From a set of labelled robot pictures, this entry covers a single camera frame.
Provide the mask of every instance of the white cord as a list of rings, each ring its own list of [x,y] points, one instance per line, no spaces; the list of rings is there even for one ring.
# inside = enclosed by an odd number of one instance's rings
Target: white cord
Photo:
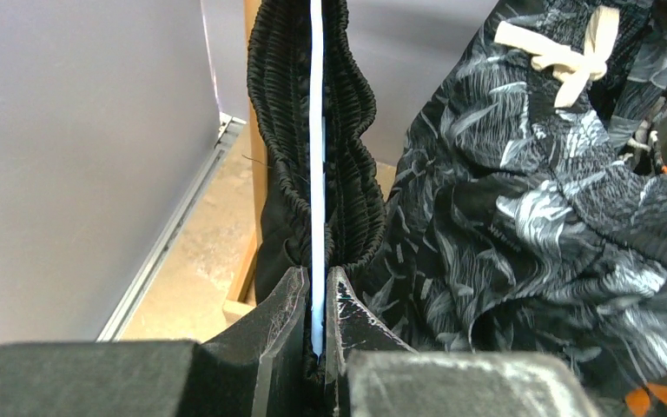
[[[326,303],[326,184],[323,159],[326,152],[323,132],[323,12],[322,0],[311,0],[311,77],[308,124],[310,129],[311,186],[311,342],[319,357],[323,354],[323,321]]]

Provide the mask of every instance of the cream bow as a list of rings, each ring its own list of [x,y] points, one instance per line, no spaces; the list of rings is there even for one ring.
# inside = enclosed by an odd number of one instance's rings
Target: cream bow
[[[562,83],[553,105],[567,108],[577,101],[589,80],[597,81],[607,72],[605,62],[615,46],[619,24],[618,9],[597,7],[584,34],[583,55],[567,45],[508,22],[500,22],[494,42],[534,55],[531,64],[535,70],[553,66],[553,76]]]

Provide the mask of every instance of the tile floor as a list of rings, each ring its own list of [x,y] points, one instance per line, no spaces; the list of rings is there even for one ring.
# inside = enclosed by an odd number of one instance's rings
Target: tile floor
[[[226,328],[221,305],[254,227],[251,164],[257,162],[249,154],[244,129],[170,249],[123,340],[205,341]],[[378,163],[377,170],[387,195],[395,169]]]

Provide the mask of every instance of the white ribbon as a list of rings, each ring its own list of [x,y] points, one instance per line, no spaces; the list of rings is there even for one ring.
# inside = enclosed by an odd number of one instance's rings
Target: white ribbon
[[[607,72],[606,61],[615,46],[619,25],[618,9],[597,7],[584,34],[584,54],[508,22],[499,24],[494,42],[534,55],[531,64],[535,70],[552,66],[553,76],[562,83],[553,105],[561,109],[577,101],[588,81],[597,81]]]

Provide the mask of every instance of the wooden base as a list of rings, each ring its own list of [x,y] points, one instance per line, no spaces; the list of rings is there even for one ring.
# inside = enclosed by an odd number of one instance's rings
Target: wooden base
[[[254,299],[254,271],[257,267],[257,243],[256,230],[252,231],[249,239],[247,252],[241,260],[239,270],[231,281],[226,300],[223,302],[223,315],[226,317],[228,326],[234,324],[244,315],[256,307]]]

